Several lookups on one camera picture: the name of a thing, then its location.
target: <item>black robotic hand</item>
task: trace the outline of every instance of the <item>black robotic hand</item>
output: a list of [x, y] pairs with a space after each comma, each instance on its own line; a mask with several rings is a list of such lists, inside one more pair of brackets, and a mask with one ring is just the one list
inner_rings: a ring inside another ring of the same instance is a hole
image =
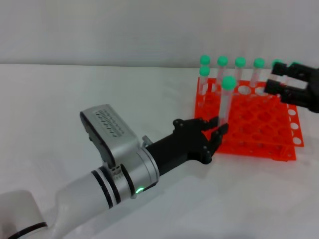
[[163, 175], [188, 160], [197, 160], [203, 164], [212, 161], [211, 157], [222, 143], [223, 135], [228, 132], [228, 124], [218, 127], [208, 140], [202, 131], [216, 128], [218, 117], [205, 121], [189, 119], [173, 121], [175, 130], [160, 141], [146, 147], [153, 156], [159, 174]]
[[293, 63], [291, 66], [276, 63], [272, 75], [287, 75], [308, 82], [308, 85], [305, 89], [299, 89], [268, 79], [265, 86], [266, 93], [279, 94], [283, 103], [305, 107], [314, 113], [319, 113], [319, 69], [297, 63]]

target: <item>white table surface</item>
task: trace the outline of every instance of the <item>white table surface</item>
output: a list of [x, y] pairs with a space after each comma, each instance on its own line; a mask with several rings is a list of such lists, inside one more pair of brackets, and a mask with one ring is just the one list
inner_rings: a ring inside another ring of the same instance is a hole
[[[101, 166], [79, 112], [111, 104], [140, 138], [156, 141], [174, 119], [193, 116], [197, 73], [0, 65], [0, 193], [30, 190], [51, 224], [55, 192]], [[298, 112], [306, 146], [296, 162], [221, 154], [210, 165], [190, 161], [66, 238], [318, 239], [319, 115]]]

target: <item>white wall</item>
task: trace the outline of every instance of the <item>white wall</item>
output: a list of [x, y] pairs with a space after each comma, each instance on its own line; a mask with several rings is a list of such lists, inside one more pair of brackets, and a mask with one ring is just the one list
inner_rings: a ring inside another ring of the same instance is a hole
[[197, 67], [202, 53], [319, 65], [318, 0], [1, 0], [0, 63]]

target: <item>black ring band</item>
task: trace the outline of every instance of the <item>black ring band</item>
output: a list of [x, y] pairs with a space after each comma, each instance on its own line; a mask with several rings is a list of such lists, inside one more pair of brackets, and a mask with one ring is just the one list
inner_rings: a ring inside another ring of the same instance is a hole
[[28, 228], [25, 228], [25, 229], [15, 233], [15, 234], [9, 236], [8, 239], [18, 239], [18, 238], [20, 238], [20, 237], [22, 237], [22, 236], [24, 236], [24, 235], [26, 235], [26, 234], [28, 234], [28, 233], [30, 233], [32, 231], [35, 231], [35, 230], [37, 230], [39, 228], [44, 228], [44, 227], [47, 227], [47, 226], [48, 225], [46, 223], [38, 223], [38, 224], [35, 224], [35, 225], [33, 225], [31, 227], [28, 227]]
[[93, 170], [91, 172], [93, 174], [93, 176], [95, 177], [96, 181], [98, 181], [98, 183], [100, 184], [101, 186], [101, 189], [104, 193], [104, 196], [106, 198], [106, 201], [108, 202], [109, 204], [109, 209], [113, 207], [113, 202], [112, 202], [112, 199], [111, 199], [111, 196], [110, 196], [110, 193], [108, 191], [108, 189], [106, 188], [102, 178], [100, 177], [100, 175], [98, 174], [98, 172], [96, 170]]
[[119, 204], [121, 202], [121, 197], [120, 197], [120, 193], [112, 179], [112, 177], [109, 175], [108, 171], [105, 169], [105, 167], [99, 167], [99, 169], [101, 170], [101, 172], [103, 173], [104, 177], [106, 178], [106, 180], [109, 182], [114, 196], [115, 196], [115, 200], [116, 200], [116, 204]]
[[131, 196], [133, 196], [135, 194], [135, 188], [134, 188], [134, 184], [133, 184], [133, 181], [131, 180], [131, 177], [128, 173], [128, 171], [126, 170], [125, 166], [121, 164], [121, 170], [122, 170], [122, 173], [124, 174], [125, 178], [126, 178], [126, 181], [128, 182], [128, 185], [129, 185], [129, 188], [130, 188], [130, 191], [131, 191]]

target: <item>robotic arm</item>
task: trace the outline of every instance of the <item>robotic arm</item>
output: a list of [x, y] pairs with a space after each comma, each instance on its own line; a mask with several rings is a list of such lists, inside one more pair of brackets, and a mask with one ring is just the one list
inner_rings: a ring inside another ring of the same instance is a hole
[[[103, 165], [57, 192], [58, 214], [50, 228], [29, 192], [0, 195], [0, 226], [7, 231], [7, 238], [63, 238], [101, 212], [136, 198], [155, 186], [160, 176], [184, 162], [210, 163], [228, 132], [228, 124], [217, 127], [218, 117], [210, 121], [176, 119], [171, 135], [155, 143], [144, 136], [140, 146], [133, 131], [109, 105], [87, 109], [80, 113], [80, 118], [100, 151]], [[202, 132], [214, 128], [207, 140]]]
[[319, 113], [319, 69], [293, 63], [287, 66], [284, 63], [276, 63], [272, 75], [289, 77], [308, 82], [305, 89], [286, 86], [278, 81], [269, 79], [265, 86], [268, 94], [281, 96], [281, 102], [308, 108], [314, 113]]

